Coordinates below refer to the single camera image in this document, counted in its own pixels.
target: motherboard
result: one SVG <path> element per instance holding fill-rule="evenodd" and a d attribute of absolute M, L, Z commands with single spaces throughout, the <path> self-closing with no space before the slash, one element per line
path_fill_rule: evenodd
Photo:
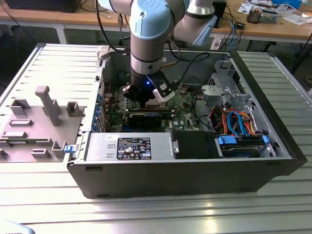
<path fill-rule="evenodd" d="M 194 92 L 181 86 L 166 103 L 151 99 L 141 105 L 124 97 L 122 88 L 104 94 L 101 119 L 104 132 L 198 131 L 194 116 Z"/>

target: computer case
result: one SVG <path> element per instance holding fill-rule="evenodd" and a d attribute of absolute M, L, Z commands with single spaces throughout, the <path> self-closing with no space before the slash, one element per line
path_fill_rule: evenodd
<path fill-rule="evenodd" d="M 11 9 L 61 11 L 74 13 L 81 0 L 5 0 Z"/>
<path fill-rule="evenodd" d="M 226 0 L 214 0 L 213 6 L 214 6 L 214 15 L 217 16 L 214 28 L 219 28 L 226 7 Z"/>

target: robotic arm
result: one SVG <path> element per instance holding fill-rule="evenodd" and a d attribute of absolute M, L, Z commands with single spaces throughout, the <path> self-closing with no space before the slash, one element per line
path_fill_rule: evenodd
<path fill-rule="evenodd" d="M 171 99 L 177 89 L 161 71 L 164 44 L 174 37 L 194 45 L 206 44 L 216 16 L 212 0 L 98 0 L 106 9 L 130 15 L 131 84 L 124 95 L 142 104 Z"/>

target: gray floor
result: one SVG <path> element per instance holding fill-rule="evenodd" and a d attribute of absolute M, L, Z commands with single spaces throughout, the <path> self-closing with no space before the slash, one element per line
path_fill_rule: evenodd
<path fill-rule="evenodd" d="M 58 37 L 56 31 L 51 28 L 35 28 L 25 27 L 24 28 L 37 42 L 45 43 L 58 43 Z M 66 31 L 67 40 L 70 44 L 103 44 L 103 42 L 97 42 L 96 34 L 94 31 L 87 30 L 74 30 L 70 29 Z M 109 32 L 108 37 L 110 42 L 114 45 L 118 45 L 120 38 L 119 32 Z M 239 49 L 245 51 L 249 41 L 242 40 Z M 251 51 L 259 51 L 265 42 L 256 41 L 250 48 Z M 12 38 L 0 40 L 0 83 L 7 86 L 19 68 L 25 61 L 25 58 L 31 53 L 35 44 L 32 40 L 17 28 L 14 31 Z M 287 68 L 291 68 L 295 61 L 294 54 L 296 51 L 291 47 L 289 43 L 278 42 L 269 48 L 269 52 L 273 52 L 278 58 L 284 63 Z M 305 82 L 306 77 L 312 76 L 312 56 L 307 58 L 300 68 L 295 73 L 295 77 L 300 84 L 308 91 L 309 85 Z M 0 86 L 0 94 L 4 91 L 4 87 Z"/>

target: wooden desk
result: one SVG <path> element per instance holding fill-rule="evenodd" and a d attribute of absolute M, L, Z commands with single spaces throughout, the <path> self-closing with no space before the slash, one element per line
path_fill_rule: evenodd
<path fill-rule="evenodd" d="M 277 24 L 271 23 L 248 23 L 247 14 L 239 13 L 239 6 L 245 1 L 243 0 L 230 0 L 229 8 L 231 13 L 237 21 L 246 24 L 242 39 L 254 39 L 254 40 L 268 40 L 268 41 L 284 41 L 291 42 L 290 40 L 307 40 L 312 33 L 311 24 L 296 25 L 290 23 L 287 20 L 279 18 Z M 299 10 L 312 10 L 311 6 L 302 4 Z M 226 20 L 222 20 L 221 27 L 213 30 L 218 33 L 231 33 Z"/>
<path fill-rule="evenodd" d="M 237 12 L 239 5 L 243 2 L 244 0 L 229 0 L 229 8 L 231 9 L 233 16 L 237 18 L 237 21 L 246 24 L 242 39 L 305 43 L 312 32 L 311 24 L 298 26 L 282 18 L 278 19 L 277 24 L 248 23 L 246 18 L 247 15 Z M 64 33 L 65 29 L 99 30 L 96 14 L 84 11 L 81 8 L 77 9 L 76 13 L 61 13 L 34 10 L 12 10 L 8 8 L 4 1 L 3 4 L 7 11 L 19 22 L 20 25 L 55 28 L 58 33 L 59 41 L 62 44 L 67 43 Z M 92 3 L 86 2 L 85 7 L 88 7 L 89 4 Z M 303 4 L 300 10 L 311 11 L 312 7 Z M 101 12 L 100 14 L 105 30 L 119 31 L 116 13 Z M 0 24 L 15 24 L 1 7 Z M 122 30 L 128 31 L 127 27 L 123 27 Z M 223 20 L 220 28 L 213 29 L 211 37 L 224 38 L 231 32 L 232 29 L 228 26 L 227 22 Z"/>

